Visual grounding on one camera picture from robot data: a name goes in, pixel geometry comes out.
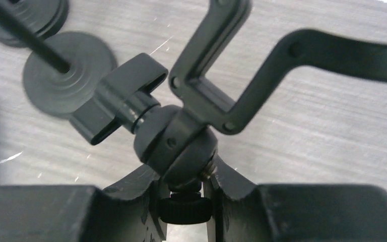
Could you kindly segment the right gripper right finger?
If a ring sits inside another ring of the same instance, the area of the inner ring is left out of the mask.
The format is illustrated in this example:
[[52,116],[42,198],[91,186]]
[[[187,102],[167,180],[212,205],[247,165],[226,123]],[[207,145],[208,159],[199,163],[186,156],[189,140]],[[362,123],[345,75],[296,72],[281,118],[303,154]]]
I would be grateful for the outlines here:
[[209,241],[387,241],[387,191],[359,184],[259,184],[222,159],[204,183]]

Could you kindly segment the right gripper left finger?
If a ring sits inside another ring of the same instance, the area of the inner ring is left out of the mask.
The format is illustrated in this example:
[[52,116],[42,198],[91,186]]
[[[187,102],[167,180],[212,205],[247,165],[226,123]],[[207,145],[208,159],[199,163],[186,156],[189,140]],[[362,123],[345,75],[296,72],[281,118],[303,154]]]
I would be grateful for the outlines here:
[[105,189],[0,186],[0,241],[163,241],[157,205],[169,194],[145,165]]

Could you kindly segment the black tripod shock mount stand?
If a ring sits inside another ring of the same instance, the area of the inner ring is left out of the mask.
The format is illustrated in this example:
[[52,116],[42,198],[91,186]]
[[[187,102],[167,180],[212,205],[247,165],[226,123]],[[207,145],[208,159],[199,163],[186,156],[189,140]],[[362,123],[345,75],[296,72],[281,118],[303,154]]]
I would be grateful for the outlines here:
[[238,32],[251,1],[210,1],[209,9],[171,70],[142,53],[102,78],[93,96],[70,116],[91,145],[119,127],[135,136],[139,160],[173,191],[194,192],[215,171],[217,139],[242,132],[287,74],[311,66],[387,83],[387,44],[314,29],[282,37],[237,100],[206,73]]

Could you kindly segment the black round base clip stand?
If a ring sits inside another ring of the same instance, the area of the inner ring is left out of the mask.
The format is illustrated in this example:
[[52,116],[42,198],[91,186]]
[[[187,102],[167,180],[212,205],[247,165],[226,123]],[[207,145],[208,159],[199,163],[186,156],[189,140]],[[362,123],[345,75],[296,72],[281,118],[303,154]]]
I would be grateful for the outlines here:
[[[36,36],[48,38],[64,25],[70,9],[68,0],[0,1],[0,4],[20,20]],[[25,44],[0,26],[0,43],[16,48]]]

